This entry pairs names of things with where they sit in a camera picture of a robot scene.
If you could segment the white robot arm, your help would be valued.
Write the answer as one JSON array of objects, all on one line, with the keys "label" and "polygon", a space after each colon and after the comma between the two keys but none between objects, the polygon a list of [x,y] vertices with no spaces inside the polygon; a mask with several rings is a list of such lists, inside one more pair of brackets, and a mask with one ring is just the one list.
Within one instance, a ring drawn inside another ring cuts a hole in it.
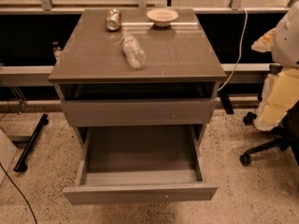
[{"label": "white robot arm", "polygon": [[277,26],[253,43],[259,52],[270,51],[282,70],[269,74],[263,84],[262,101],[254,126],[261,131],[277,127],[299,101],[299,2],[292,5]]}]

